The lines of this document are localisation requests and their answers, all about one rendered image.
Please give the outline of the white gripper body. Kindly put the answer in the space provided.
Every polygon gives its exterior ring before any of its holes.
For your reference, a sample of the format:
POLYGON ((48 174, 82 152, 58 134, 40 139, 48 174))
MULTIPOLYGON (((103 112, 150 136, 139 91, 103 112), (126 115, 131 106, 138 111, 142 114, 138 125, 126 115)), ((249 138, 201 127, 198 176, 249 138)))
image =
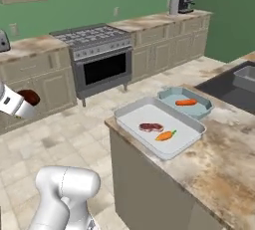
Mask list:
POLYGON ((27 103, 24 99, 21 100, 14 112, 14 116, 18 116, 20 118, 31 118, 34 114, 34 107, 27 103))

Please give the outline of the dark red raw steak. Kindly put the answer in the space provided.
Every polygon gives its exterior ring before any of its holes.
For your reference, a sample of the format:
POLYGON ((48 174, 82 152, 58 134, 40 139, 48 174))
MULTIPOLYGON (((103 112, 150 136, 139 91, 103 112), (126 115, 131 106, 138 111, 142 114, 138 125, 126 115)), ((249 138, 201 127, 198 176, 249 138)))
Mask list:
POLYGON ((40 102, 40 97, 37 95, 36 92, 32 90, 21 90, 18 92, 18 94, 22 96, 24 100, 33 107, 40 102))

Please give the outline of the red marbled raw steak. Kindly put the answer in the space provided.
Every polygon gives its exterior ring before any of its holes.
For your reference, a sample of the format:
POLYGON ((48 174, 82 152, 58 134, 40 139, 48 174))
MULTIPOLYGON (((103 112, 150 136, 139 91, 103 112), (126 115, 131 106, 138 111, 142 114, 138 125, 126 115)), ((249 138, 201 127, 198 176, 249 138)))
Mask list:
POLYGON ((145 122, 145 123, 141 123, 138 126, 138 128, 142 131, 147 131, 147 132, 151 132, 151 131, 161 132, 161 131, 163 131, 163 126, 159 123, 145 122))

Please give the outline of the orange carrot with green leaves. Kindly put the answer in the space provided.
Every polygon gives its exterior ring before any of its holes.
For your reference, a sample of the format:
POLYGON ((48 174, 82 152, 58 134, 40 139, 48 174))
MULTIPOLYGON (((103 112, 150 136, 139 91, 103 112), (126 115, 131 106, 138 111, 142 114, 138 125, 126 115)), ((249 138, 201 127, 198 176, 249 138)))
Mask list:
POLYGON ((165 141, 168 140, 170 138, 172 138, 175 135, 175 130, 173 131, 165 131, 163 133, 161 133, 160 135, 158 135, 155 140, 156 141, 165 141))

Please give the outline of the orange carrot without leaves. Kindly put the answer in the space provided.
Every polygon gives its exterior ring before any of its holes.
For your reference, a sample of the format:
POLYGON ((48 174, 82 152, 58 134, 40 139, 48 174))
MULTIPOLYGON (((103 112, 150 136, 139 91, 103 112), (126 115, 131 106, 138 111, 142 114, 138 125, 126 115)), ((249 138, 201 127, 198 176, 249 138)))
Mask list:
POLYGON ((197 104, 196 99, 189 99, 189 100, 179 100, 175 101, 176 106, 184 107, 184 106, 194 106, 197 104))

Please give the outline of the light blue tupperware container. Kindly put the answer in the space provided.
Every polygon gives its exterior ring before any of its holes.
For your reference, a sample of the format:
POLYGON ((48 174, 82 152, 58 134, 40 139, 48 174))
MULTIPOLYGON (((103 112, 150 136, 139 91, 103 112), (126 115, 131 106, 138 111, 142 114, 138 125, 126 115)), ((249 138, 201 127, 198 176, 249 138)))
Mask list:
POLYGON ((213 109, 212 102, 203 96, 184 87, 169 87, 157 94, 157 98, 168 106, 175 108, 177 111, 185 113, 196 119, 202 119, 209 115, 213 109), (195 105, 176 104, 177 101, 197 100, 195 105))

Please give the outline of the beige base cabinet run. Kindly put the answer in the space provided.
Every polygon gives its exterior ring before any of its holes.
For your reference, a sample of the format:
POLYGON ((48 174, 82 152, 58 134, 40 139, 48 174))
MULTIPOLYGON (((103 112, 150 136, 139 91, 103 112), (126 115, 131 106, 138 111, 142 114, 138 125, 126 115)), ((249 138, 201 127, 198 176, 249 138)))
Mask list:
POLYGON ((12 42, 10 51, 0 53, 0 80, 40 98, 30 119, 0 113, 0 134, 77 104, 69 46, 50 35, 12 42))
POLYGON ((110 23, 130 32, 133 83, 204 55, 211 13, 153 14, 110 23))

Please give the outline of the silver toaster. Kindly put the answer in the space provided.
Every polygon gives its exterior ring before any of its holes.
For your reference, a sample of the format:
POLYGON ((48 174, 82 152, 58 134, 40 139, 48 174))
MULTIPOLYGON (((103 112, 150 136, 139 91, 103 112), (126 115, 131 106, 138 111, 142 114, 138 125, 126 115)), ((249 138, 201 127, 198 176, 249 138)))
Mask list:
POLYGON ((7 34, 0 29, 0 53, 10 50, 10 42, 7 34))

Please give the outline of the silver range with oven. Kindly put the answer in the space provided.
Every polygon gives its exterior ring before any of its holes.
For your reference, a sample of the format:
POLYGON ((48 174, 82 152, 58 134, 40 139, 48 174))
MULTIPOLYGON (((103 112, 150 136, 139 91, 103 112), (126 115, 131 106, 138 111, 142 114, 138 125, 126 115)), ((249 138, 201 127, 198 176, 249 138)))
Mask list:
POLYGON ((76 95, 86 98, 131 80, 131 35, 106 23, 51 32, 69 46, 76 95))

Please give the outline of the grey metal tray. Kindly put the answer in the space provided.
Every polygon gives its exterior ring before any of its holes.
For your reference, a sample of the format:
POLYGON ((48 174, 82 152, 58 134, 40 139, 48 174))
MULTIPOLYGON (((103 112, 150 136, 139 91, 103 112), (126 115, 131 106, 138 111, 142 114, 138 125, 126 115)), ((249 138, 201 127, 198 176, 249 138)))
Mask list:
POLYGON ((163 160, 174 158, 200 140, 206 132, 205 125, 197 119, 150 97, 116 110, 115 118, 119 126, 163 160), (159 132, 140 130, 141 123, 159 123, 164 131, 175 131, 175 134, 168 140, 156 141, 159 132))

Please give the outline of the beige island cabinet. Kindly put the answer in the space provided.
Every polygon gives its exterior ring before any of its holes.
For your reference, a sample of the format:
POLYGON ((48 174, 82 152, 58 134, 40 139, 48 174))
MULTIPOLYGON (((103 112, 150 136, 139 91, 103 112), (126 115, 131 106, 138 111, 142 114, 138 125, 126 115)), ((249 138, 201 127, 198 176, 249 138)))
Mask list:
POLYGON ((147 157, 114 129, 110 138, 116 212, 129 230, 232 230, 188 190, 190 159, 147 157))

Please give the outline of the black coffee machine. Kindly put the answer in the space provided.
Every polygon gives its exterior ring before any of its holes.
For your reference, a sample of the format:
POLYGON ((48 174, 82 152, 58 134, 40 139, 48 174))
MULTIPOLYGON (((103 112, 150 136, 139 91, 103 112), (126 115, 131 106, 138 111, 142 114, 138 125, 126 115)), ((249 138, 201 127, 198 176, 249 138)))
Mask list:
POLYGON ((187 14, 193 12, 192 6, 194 5, 193 0, 179 0, 178 13, 187 14))

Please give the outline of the dark grey sink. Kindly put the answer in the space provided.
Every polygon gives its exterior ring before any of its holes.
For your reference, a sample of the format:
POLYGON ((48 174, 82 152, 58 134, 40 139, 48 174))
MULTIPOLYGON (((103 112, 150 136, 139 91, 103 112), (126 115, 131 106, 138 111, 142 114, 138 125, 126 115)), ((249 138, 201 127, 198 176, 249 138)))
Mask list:
POLYGON ((196 86, 196 88, 221 101, 255 115, 255 93, 233 85, 234 73, 246 66, 255 67, 255 62, 246 61, 196 86))

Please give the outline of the grey rectangular container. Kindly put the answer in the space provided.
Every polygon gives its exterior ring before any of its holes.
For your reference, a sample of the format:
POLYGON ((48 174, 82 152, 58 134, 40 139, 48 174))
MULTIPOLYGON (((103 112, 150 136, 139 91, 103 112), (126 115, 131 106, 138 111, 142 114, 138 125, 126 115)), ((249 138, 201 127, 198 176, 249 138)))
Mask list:
POLYGON ((255 93, 255 67, 246 66, 234 73, 233 85, 255 93))

